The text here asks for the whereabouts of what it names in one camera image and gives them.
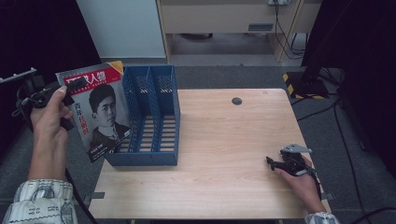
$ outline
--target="magazine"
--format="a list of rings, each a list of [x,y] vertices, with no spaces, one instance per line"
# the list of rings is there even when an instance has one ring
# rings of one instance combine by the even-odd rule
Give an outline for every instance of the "magazine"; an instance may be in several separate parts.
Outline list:
[[[87,86],[71,92],[73,120],[91,162],[97,161],[130,134],[122,88],[122,62],[101,63],[57,73],[61,85],[84,77]]]

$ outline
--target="wooden table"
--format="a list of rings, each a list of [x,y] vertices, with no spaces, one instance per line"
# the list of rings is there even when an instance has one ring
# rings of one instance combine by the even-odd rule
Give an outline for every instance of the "wooden table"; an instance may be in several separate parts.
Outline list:
[[[105,161],[90,210],[96,218],[301,218],[302,203],[265,162],[305,146],[283,90],[179,90],[178,166],[112,167]],[[239,97],[241,105],[232,99]]]

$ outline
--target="hand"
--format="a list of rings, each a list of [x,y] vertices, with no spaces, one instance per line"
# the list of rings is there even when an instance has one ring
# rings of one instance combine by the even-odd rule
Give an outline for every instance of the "hand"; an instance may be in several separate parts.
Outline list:
[[[52,94],[45,108],[32,110],[35,143],[28,179],[64,179],[68,135],[60,126],[60,118],[73,116],[62,103],[65,93],[63,86]]]
[[[312,166],[312,162],[303,156],[305,164]],[[301,176],[289,175],[286,171],[275,168],[275,172],[282,176],[282,178],[290,185],[294,193],[299,197],[309,214],[317,212],[326,212],[325,207],[318,196],[317,186],[315,180],[311,175],[305,174]]]

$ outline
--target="sleeve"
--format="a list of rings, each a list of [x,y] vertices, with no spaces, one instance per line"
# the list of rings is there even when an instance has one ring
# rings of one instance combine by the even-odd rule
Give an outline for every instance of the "sleeve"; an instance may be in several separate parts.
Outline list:
[[[72,202],[73,186],[62,180],[29,180],[20,185],[14,203],[8,208],[6,223],[76,224]]]
[[[306,224],[340,224],[338,219],[331,213],[315,213],[305,217]]]

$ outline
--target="wall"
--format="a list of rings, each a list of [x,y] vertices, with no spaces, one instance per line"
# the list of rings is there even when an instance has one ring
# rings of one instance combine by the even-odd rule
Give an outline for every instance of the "wall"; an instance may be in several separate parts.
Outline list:
[[[155,0],[77,0],[101,58],[165,58]]]

